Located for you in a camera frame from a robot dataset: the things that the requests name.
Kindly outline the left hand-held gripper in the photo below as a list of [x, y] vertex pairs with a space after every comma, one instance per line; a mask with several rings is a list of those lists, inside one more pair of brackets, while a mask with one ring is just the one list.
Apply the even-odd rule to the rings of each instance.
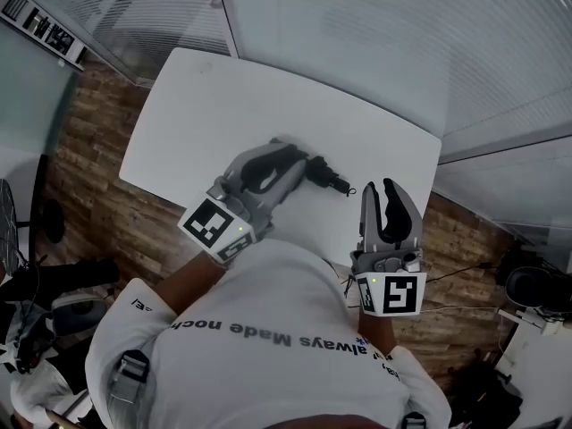
[[240, 153], [178, 227], [215, 262], [229, 264], [273, 228], [272, 211], [303, 179], [307, 157], [280, 140]]

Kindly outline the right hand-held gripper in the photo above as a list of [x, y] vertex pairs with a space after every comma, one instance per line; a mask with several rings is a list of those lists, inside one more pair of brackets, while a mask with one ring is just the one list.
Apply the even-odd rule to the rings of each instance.
[[427, 281], [426, 273], [421, 270], [422, 249], [419, 246], [422, 215], [396, 181], [384, 178], [383, 186], [387, 197], [384, 227], [374, 183], [368, 182], [362, 192], [361, 243], [350, 254], [353, 279], [365, 314], [376, 317], [418, 315]]

